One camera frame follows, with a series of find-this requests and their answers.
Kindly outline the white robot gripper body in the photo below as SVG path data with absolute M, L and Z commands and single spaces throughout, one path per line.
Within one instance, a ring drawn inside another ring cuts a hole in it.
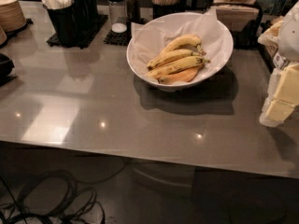
M 283 69 L 293 61 L 299 61 L 299 1 L 282 20 L 278 32 L 278 51 L 273 64 L 276 68 Z

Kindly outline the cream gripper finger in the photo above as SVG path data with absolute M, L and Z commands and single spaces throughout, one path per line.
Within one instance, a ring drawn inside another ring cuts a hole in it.
M 291 63 L 280 72 L 270 104 L 265 110 L 268 119 L 283 122 L 299 106 L 299 63 Z
M 275 116 L 282 114 L 282 103 L 274 99 L 281 75 L 282 71 L 275 68 L 269 78 L 267 98 L 264 100 L 262 113 L 259 117 L 260 123 L 266 127 L 274 128 L 282 123 L 282 120 L 275 119 Z

